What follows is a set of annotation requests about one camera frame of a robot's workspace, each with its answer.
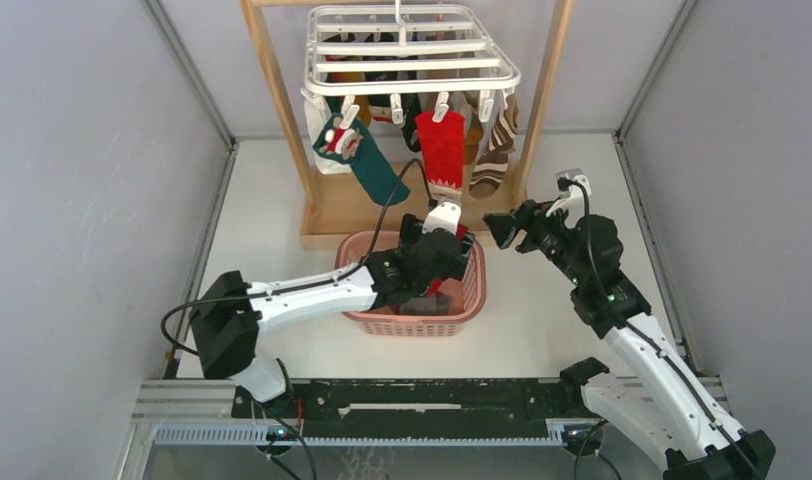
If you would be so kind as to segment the white plastic clip hanger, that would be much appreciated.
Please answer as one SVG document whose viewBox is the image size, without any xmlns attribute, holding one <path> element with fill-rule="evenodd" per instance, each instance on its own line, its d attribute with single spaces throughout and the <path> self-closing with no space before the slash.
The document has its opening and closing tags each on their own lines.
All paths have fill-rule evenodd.
<svg viewBox="0 0 812 480">
<path fill-rule="evenodd" d="M 315 95 L 384 95 L 474 92 L 481 121 L 497 93 L 509 95 L 520 69 L 477 15 L 451 4 L 330 5 L 308 16 L 304 87 Z"/>
</svg>

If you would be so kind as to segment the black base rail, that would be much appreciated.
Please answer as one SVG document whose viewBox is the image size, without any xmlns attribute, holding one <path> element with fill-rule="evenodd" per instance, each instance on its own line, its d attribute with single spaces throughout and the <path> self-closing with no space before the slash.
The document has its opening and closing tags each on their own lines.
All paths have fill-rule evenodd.
<svg viewBox="0 0 812 480">
<path fill-rule="evenodd" d="M 314 441 L 552 440 L 597 416 L 556 379 L 312 379 L 265 407 L 237 388 L 231 416 L 276 414 Z"/>
</svg>

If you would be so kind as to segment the grey sock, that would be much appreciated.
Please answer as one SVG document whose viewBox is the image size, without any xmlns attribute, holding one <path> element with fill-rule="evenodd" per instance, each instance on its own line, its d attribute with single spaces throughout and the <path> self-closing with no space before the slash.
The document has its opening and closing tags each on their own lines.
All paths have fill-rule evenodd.
<svg viewBox="0 0 812 480">
<path fill-rule="evenodd" d="M 402 304 L 398 312 L 404 316 L 447 316 L 453 306 L 453 298 L 440 292 L 432 296 L 416 297 Z"/>
</svg>

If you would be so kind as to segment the dark green reindeer sock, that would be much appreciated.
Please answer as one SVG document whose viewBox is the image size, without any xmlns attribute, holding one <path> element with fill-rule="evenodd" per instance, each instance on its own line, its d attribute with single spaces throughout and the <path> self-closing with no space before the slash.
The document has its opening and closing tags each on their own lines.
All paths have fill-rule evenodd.
<svg viewBox="0 0 812 480">
<path fill-rule="evenodd" d="M 376 205 L 399 204 L 411 193 L 357 118 L 348 124 L 342 114 L 332 114 L 312 148 L 322 158 L 347 167 Z"/>
</svg>

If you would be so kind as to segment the pink plastic laundry basket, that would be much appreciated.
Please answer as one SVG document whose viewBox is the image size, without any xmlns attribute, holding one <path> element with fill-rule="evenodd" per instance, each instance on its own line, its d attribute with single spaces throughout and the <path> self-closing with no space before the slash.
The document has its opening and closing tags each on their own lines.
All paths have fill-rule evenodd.
<svg viewBox="0 0 812 480">
<path fill-rule="evenodd" d="M 383 287 L 392 291 L 368 311 L 347 312 L 346 317 L 361 326 L 368 334 L 400 337 L 445 337 L 457 334 L 465 323 L 480 313 L 486 300 L 487 280 L 484 252 L 475 240 L 465 275 L 461 281 L 447 280 L 438 292 L 453 298 L 447 316 L 404 316 L 399 307 L 408 300 L 428 296 L 430 282 L 418 282 L 397 266 L 399 233 L 383 231 L 374 234 L 363 231 L 342 241 L 337 250 L 336 265 L 347 266 L 358 262 L 372 248 L 366 265 L 373 273 L 383 275 Z"/>
</svg>

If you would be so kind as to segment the mustard yellow sock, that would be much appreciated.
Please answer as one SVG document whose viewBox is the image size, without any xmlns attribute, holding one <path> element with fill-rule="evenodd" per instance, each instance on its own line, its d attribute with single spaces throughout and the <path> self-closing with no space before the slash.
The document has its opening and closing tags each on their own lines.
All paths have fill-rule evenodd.
<svg viewBox="0 0 812 480">
<path fill-rule="evenodd" d="M 349 56 L 326 56 L 326 60 L 330 62 L 341 61 L 358 61 L 359 57 Z M 362 83 L 365 77 L 362 72 L 330 72 L 327 74 L 327 80 L 332 83 Z M 341 96 L 328 96 L 325 98 L 327 105 L 331 112 L 340 112 L 344 98 Z M 366 96 L 355 95 L 355 104 L 359 106 L 359 111 L 356 118 L 360 120 L 365 126 L 370 126 L 372 122 L 372 114 Z"/>
</svg>

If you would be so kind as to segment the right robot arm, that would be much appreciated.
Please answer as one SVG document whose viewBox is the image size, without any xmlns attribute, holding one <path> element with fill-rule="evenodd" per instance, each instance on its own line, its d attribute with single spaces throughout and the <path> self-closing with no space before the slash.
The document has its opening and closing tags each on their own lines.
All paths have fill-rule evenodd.
<svg viewBox="0 0 812 480">
<path fill-rule="evenodd" d="M 665 337 L 643 294 L 623 273 L 615 222 L 586 212 L 569 227 L 556 202 L 525 201 L 483 217 L 499 248 L 525 235 L 516 251 L 537 251 L 574 286 L 574 310 L 632 370 L 643 395 L 626 392 L 595 358 L 564 369 L 566 412 L 592 412 L 617 428 L 665 479 L 764 479 L 776 447 L 762 430 L 749 432 L 703 386 Z"/>
</svg>

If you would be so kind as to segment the red fuzzy sock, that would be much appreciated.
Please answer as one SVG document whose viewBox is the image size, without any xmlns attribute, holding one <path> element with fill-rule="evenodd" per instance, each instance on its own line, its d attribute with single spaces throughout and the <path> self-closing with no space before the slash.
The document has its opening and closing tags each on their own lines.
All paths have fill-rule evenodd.
<svg viewBox="0 0 812 480">
<path fill-rule="evenodd" d="M 469 228 L 459 223 L 456 243 L 448 242 L 444 249 L 435 253 L 430 265 L 432 279 L 426 291 L 428 296 L 438 292 L 442 284 L 447 280 L 461 281 L 464 276 L 468 261 L 467 246 L 465 237 L 469 233 Z"/>
<path fill-rule="evenodd" d="M 462 203 L 464 116 L 451 111 L 439 121 L 426 111 L 416 117 L 423 163 L 431 195 L 438 201 Z"/>
</svg>

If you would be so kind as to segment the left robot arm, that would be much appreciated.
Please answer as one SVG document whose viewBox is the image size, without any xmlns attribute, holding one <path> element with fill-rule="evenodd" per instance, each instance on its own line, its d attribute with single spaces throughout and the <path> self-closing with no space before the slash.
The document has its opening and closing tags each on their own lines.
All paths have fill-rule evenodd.
<svg viewBox="0 0 812 480">
<path fill-rule="evenodd" d="M 408 214 L 398 244 L 358 262 L 283 283 L 220 275 L 191 307 L 190 327 L 203 376 L 231 380 L 272 417 L 287 414 L 295 394 L 281 360 L 260 355 L 258 338 L 326 314 L 398 308 L 428 296 L 434 284 L 463 278 L 475 240 L 462 225 L 427 229 Z"/>
</svg>

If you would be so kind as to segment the brown striped sock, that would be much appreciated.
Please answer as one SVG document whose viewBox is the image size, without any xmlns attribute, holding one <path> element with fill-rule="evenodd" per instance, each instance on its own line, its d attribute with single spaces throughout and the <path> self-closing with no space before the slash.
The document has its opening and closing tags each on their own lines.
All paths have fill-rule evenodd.
<svg viewBox="0 0 812 480">
<path fill-rule="evenodd" d="M 519 103 L 515 94 L 509 94 L 495 118 L 486 149 L 472 171 L 469 184 L 472 198 L 485 199 L 499 189 L 508 171 L 509 157 L 515 152 L 518 133 Z"/>
</svg>

